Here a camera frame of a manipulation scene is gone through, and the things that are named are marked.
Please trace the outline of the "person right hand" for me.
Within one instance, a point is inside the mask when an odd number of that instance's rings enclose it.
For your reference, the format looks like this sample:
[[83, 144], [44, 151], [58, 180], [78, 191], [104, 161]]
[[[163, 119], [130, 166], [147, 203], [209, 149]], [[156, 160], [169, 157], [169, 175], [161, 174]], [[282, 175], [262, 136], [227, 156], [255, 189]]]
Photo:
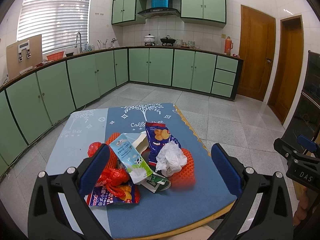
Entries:
[[308, 191], [308, 188], [304, 187], [303, 193], [301, 194], [300, 199], [299, 199], [297, 210], [295, 211], [295, 214], [293, 216], [293, 225], [294, 226], [298, 226], [301, 223], [301, 221], [303, 221], [307, 217], [307, 214], [308, 214], [307, 209], [310, 204], [310, 200], [307, 196], [307, 191]]

